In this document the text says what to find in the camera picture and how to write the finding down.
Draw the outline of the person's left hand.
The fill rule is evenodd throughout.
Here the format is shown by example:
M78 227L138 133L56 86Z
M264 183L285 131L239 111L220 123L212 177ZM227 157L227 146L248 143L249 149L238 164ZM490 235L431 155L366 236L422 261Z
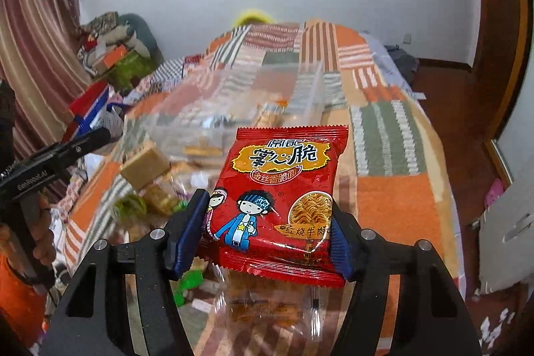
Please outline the person's left hand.
M33 249L33 257L37 259L42 265L48 267L54 262L56 253L53 243L53 233L50 230L51 214L50 203L43 193L39 196L40 214L39 220L35 224L29 226L35 242ZM7 262L18 274L24 274L24 267L20 256L15 252L14 245L11 240L11 231L5 225L1 225L1 253L6 257Z

